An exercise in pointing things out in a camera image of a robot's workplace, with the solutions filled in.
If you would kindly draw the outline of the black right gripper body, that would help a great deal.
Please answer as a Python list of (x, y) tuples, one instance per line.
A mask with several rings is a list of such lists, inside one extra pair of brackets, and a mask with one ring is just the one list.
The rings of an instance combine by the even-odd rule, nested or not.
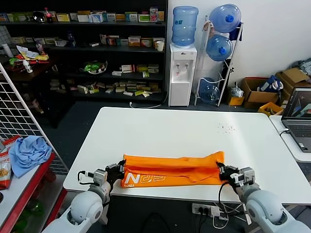
[(238, 182), (239, 171), (237, 167), (226, 166), (226, 169), (222, 169), (222, 173), (219, 174), (219, 178), (223, 182)]

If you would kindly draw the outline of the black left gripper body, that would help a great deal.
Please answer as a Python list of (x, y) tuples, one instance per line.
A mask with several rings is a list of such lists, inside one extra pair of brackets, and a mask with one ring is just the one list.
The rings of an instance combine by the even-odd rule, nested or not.
[(122, 173), (121, 170), (114, 170), (113, 166), (114, 164), (111, 164), (105, 168), (107, 172), (107, 181), (122, 180), (124, 178), (124, 173)]

